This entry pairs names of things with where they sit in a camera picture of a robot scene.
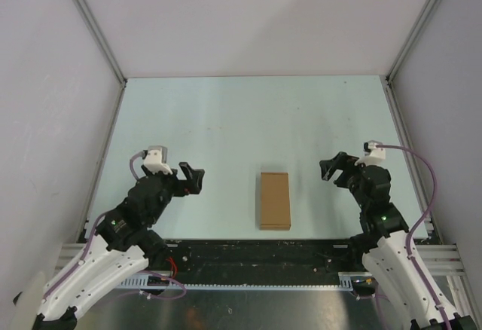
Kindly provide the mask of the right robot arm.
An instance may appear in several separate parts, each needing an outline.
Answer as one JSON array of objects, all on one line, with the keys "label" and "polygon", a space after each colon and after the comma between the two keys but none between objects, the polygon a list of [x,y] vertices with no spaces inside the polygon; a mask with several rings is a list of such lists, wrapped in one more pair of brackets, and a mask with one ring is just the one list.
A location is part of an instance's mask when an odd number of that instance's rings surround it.
[{"label": "right robot arm", "polygon": [[340,152],[319,163],[325,181],[340,172],[334,184],[347,189],[360,209],[362,232],[350,239],[349,265],[371,273],[405,329],[475,329],[475,321],[447,300],[423,263],[407,222],[391,201],[392,177],[380,166],[383,159],[376,151],[362,158]]}]

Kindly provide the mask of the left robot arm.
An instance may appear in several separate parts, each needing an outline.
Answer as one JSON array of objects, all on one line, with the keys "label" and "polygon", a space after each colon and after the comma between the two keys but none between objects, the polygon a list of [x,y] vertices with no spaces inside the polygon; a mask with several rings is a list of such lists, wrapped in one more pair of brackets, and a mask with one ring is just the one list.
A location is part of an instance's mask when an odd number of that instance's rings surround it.
[{"label": "left robot arm", "polygon": [[39,273],[13,300],[12,329],[74,329],[78,320],[125,279],[148,268],[156,270],[170,256],[166,242],[152,227],[174,197],[202,191],[202,169],[181,162],[176,170],[155,171],[144,164],[144,176],[126,197],[94,222],[82,249],[51,280]]}]

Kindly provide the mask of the brown cardboard box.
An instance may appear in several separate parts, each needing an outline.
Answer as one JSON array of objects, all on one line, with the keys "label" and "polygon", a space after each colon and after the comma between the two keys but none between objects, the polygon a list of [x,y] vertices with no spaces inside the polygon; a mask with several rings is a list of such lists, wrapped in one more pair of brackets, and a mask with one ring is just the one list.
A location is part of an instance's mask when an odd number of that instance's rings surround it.
[{"label": "brown cardboard box", "polygon": [[261,223],[263,231],[289,231],[291,204],[287,173],[261,173]]}]

